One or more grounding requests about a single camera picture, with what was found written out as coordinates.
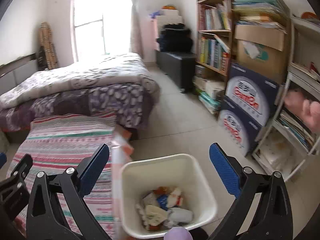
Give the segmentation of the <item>right hand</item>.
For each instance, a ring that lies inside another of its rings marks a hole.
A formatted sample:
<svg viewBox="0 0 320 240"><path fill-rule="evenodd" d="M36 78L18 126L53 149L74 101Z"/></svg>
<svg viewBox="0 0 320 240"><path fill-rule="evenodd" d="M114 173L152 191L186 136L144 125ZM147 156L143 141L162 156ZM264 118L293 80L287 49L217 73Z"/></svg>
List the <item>right hand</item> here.
<svg viewBox="0 0 320 240"><path fill-rule="evenodd" d="M284 98L285 107L302 122L313 133L319 133L320 109L318 101L310 101L298 89L287 92Z"/></svg>

